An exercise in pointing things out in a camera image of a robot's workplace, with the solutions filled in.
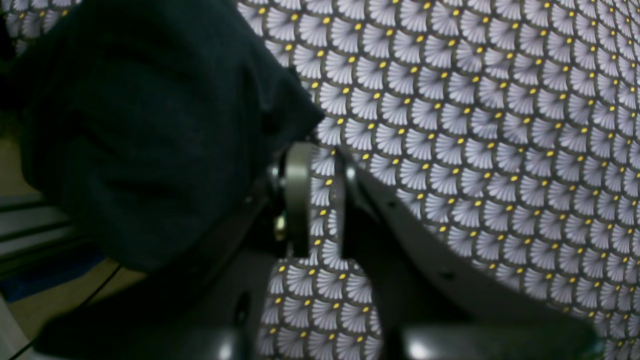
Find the floor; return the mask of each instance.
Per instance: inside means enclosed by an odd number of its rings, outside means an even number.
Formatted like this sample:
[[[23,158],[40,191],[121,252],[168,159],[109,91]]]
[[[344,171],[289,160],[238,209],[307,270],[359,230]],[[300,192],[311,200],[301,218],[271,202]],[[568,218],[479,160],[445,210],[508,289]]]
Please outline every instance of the floor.
[[[115,270],[117,263],[105,260],[79,279],[8,304],[27,339],[33,339],[45,322],[80,305]],[[121,269],[96,296],[101,299],[144,278],[144,274]]]

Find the black cloth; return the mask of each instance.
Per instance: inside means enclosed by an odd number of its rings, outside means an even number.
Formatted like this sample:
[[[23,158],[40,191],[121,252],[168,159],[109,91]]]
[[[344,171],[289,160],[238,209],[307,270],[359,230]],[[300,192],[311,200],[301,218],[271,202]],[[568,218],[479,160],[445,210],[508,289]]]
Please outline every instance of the black cloth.
[[[18,61],[23,173],[152,271],[323,114],[229,0],[84,0]]]

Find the fan pattern print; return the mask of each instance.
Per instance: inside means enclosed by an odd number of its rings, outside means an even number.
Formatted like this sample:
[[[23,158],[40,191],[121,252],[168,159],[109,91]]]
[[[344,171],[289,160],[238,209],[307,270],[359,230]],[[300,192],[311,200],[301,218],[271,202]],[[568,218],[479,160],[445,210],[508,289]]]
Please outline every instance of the fan pattern print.
[[[3,0],[17,48],[75,0]],[[274,269],[267,359],[373,360],[371,287],[341,259],[339,143],[440,241],[640,358],[640,0],[239,0],[324,110],[312,253]]]

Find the blue object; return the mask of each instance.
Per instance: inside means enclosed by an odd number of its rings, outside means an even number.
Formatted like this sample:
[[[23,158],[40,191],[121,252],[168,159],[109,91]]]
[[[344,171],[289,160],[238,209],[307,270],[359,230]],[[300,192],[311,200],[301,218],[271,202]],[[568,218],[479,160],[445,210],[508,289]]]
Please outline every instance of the blue object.
[[[97,249],[88,249],[67,255],[0,281],[0,291],[7,302],[16,302],[41,291],[77,279],[98,265],[105,255]]]

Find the black cable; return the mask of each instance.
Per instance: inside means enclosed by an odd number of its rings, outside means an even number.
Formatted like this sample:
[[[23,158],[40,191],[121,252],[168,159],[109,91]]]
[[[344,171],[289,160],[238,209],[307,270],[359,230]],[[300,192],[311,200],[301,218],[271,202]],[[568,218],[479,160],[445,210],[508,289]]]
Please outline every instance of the black cable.
[[[113,270],[111,275],[109,275],[109,277],[107,277],[107,279],[105,281],[103,281],[102,284],[100,284],[100,286],[98,286],[98,288],[93,293],[91,293],[91,295],[89,295],[89,297],[87,297],[82,302],[82,304],[78,305],[73,311],[78,311],[78,310],[82,309],[83,307],[87,306],[87,304],[89,304],[91,302],[91,300],[93,300],[93,298],[95,298],[95,296],[98,295],[98,293],[100,291],[102,291],[102,289],[104,289],[105,286],[107,286],[109,281],[111,281],[115,277],[115,275],[120,271],[121,268],[122,268],[122,265],[118,265],[118,267],[116,267],[115,270]],[[29,350],[33,346],[34,342],[37,339],[38,338],[36,337],[35,339],[31,340],[27,345],[25,345],[22,349],[20,349],[13,356],[11,356],[9,358],[9,360],[17,360],[18,357],[20,357],[22,354],[24,354],[27,350]]]

